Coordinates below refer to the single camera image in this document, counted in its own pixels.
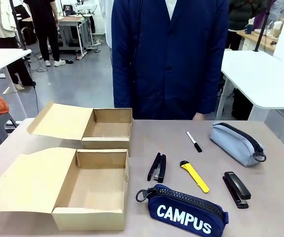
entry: concrete floor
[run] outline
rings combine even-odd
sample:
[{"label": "concrete floor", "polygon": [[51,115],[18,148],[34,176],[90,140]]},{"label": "concrete floor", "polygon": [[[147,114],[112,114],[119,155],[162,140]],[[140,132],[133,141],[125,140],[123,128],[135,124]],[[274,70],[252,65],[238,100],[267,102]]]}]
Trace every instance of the concrete floor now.
[{"label": "concrete floor", "polygon": [[[113,107],[112,92],[112,69],[110,63],[109,47],[103,44],[99,47],[100,53],[90,51],[80,61],[75,60],[75,53],[62,54],[62,59],[72,60],[71,65],[64,65],[58,68],[54,66],[47,68],[48,72],[38,73],[36,69],[39,62],[34,55],[40,56],[38,44],[30,45],[31,72],[32,78],[36,82],[36,93],[39,111],[49,102],[75,105],[81,107],[106,108]],[[20,113],[19,106],[13,94],[2,95],[7,88],[6,79],[0,79],[0,95],[7,101],[10,113],[15,120],[22,120],[23,114]],[[29,118],[37,115],[36,95],[33,88],[26,88],[19,91],[19,96],[23,102],[25,111]],[[228,98],[222,120],[233,120],[231,116],[233,98]],[[207,119],[214,120],[215,113],[207,116]],[[266,124],[278,135],[279,127],[284,124],[284,119],[273,111],[269,114]]]}]

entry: gray pencil case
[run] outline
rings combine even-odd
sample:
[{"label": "gray pencil case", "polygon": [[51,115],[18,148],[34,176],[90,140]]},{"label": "gray pencil case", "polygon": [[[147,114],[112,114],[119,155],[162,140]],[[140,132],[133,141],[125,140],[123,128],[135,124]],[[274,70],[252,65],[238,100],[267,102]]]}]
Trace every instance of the gray pencil case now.
[{"label": "gray pencil case", "polygon": [[214,123],[210,139],[243,166],[258,164],[267,159],[261,144],[227,123]]}]

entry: zipper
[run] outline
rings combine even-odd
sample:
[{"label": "zipper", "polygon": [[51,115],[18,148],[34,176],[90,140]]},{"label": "zipper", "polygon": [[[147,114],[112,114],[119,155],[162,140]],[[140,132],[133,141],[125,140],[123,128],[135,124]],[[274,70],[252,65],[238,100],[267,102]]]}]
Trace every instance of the zipper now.
[{"label": "zipper", "polygon": [[239,129],[237,129],[237,128],[235,128],[235,127],[233,127],[233,126],[231,126],[227,123],[224,123],[224,122],[218,123],[217,125],[222,125],[224,127],[227,127],[229,129],[231,129],[232,131],[234,131],[234,132],[240,134],[241,136],[245,137],[251,143],[251,145],[254,147],[255,152],[260,152],[260,153],[264,152],[264,149],[262,149],[260,144],[255,139],[253,139],[251,136],[249,136],[247,133],[245,133],[245,132],[243,132],[243,131],[241,131],[241,130],[239,130]]},{"label": "zipper", "polygon": [[231,129],[232,131],[236,132],[237,134],[240,134],[242,137],[246,138],[252,145],[252,147],[254,148],[254,154],[253,154],[253,158],[258,161],[258,162],[264,162],[266,161],[267,157],[264,154],[264,149],[260,146],[260,144],[253,139],[251,136],[249,136],[247,133],[225,123],[225,122],[220,122],[217,125],[221,125],[224,127],[227,127],[228,129]]},{"label": "zipper", "polygon": [[[139,194],[142,193],[143,194],[143,199],[138,199]],[[144,200],[146,200],[147,198],[150,199],[152,197],[155,196],[165,196],[177,201],[181,201],[184,203],[187,203],[191,206],[195,206],[197,208],[200,208],[202,210],[205,210],[209,213],[212,213],[216,216],[218,216],[222,221],[224,221],[224,213],[223,211],[217,207],[215,204],[203,200],[201,198],[198,197],[194,197],[194,196],[190,196],[187,194],[183,194],[174,190],[170,190],[170,189],[165,189],[165,188],[150,188],[147,190],[140,190],[136,196],[136,200],[138,202],[143,202]]]}]

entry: navy jacket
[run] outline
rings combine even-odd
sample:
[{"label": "navy jacket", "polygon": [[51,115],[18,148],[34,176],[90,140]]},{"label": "navy jacket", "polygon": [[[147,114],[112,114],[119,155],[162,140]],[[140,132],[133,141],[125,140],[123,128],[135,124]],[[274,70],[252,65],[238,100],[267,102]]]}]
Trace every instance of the navy jacket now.
[{"label": "navy jacket", "polygon": [[228,0],[114,0],[113,95],[135,119],[192,119],[214,111]]}]

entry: hand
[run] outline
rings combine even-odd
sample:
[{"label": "hand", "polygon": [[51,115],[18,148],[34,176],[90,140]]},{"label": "hand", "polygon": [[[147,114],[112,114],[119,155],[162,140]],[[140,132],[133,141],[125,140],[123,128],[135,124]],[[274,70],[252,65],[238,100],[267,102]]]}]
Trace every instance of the hand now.
[{"label": "hand", "polygon": [[200,113],[196,113],[196,115],[193,117],[192,120],[195,120],[195,121],[204,121],[204,120],[205,120],[205,115],[200,114]]},{"label": "hand", "polygon": [[58,18],[58,17],[56,17],[56,18],[54,18],[54,20],[55,20],[55,25],[58,27],[58,26],[59,26],[59,24],[60,24],[60,22],[59,22],[59,18]]}]

